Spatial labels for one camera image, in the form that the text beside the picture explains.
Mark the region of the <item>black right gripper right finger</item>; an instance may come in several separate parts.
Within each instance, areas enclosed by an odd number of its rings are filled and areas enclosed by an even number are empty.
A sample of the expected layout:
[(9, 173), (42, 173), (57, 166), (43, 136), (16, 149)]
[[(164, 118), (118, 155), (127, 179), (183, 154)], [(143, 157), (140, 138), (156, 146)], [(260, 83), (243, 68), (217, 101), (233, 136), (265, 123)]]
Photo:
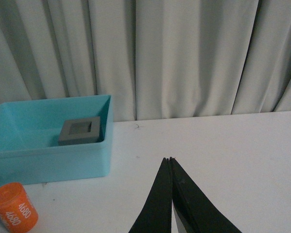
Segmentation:
[(239, 233), (208, 199), (175, 158), (170, 158), (173, 204), (188, 233)]

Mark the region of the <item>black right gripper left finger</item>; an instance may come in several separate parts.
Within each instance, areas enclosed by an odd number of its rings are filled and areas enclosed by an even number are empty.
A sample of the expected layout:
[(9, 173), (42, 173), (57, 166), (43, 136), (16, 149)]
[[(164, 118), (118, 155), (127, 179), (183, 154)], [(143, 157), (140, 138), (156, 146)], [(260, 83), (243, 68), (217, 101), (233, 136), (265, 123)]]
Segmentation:
[(163, 158), (145, 204), (131, 233), (170, 233), (172, 221), (172, 175)]

